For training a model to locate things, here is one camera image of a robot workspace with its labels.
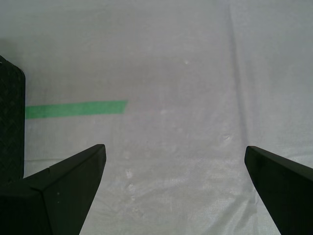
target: floor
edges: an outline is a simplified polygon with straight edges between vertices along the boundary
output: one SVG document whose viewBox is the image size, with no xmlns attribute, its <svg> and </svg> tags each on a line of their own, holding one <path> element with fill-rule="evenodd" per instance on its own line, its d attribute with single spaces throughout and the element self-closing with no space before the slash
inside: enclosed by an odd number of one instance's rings
<svg viewBox="0 0 313 235">
<path fill-rule="evenodd" d="M 81 235 L 278 235 L 244 165 L 256 145 L 313 167 L 311 0 L 14 0 L 0 54 L 26 105 L 125 100 L 26 120 L 25 176 L 97 143 Z"/>
</svg>

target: wrinkled fabric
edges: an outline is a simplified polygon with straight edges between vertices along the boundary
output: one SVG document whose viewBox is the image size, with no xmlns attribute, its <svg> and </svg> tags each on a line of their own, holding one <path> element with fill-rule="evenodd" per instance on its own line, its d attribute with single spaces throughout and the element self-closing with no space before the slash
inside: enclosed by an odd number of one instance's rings
<svg viewBox="0 0 313 235">
<path fill-rule="evenodd" d="M 94 144 L 107 164 L 81 235 L 278 235 L 244 165 L 313 167 L 310 0 L 15 0 L 0 54 L 26 104 L 128 100 L 26 120 L 25 176 Z"/>
</svg>

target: white backdrop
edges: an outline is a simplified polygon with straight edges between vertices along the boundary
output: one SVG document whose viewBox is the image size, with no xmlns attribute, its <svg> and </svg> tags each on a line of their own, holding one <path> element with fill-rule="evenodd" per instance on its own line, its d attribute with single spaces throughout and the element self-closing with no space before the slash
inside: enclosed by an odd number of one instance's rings
<svg viewBox="0 0 313 235">
<path fill-rule="evenodd" d="M 123 115 L 26 121 L 25 176 L 96 143 L 81 235 L 277 235 L 247 145 L 313 167 L 311 0 L 14 0 L 0 54 L 26 104 L 128 100 Z"/>
</svg>

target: black textured panel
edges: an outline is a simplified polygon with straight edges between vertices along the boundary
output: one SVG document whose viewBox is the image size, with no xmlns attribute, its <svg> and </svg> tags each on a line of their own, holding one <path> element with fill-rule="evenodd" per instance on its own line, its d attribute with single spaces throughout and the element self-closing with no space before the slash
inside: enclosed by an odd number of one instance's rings
<svg viewBox="0 0 313 235">
<path fill-rule="evenodd" d="M 0 56 L 0 186 L 24 173 L 25 76 Z"/>
<path fill-rule="evenodd" d="M 313 235 L 313 169 L 254 146 L 245 164 L 279 232 Z"/>
<path fill-rule="evenodd" d="M 98 190 L 103 144 L 0 188 L 0 231 L 6 235 L 79 235 Z"/>
</svg>

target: white mark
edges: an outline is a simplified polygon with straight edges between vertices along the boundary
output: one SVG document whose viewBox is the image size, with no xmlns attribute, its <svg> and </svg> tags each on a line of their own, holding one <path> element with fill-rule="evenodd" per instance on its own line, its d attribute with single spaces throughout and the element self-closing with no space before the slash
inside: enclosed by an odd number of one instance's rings
<svg viewBox="0 0 313 235">
<path fill-rule="evenodd" d="M 126 169 L 125 171 L 126 171 L 126 176 L 127 176 L 127 179 L 130 179 L 130 178 L 132 178 L 132 177 L 133 177 L 133 173 L 131 172 L 131 170 L 130 170 L 130 169 Z"/>
</svg>

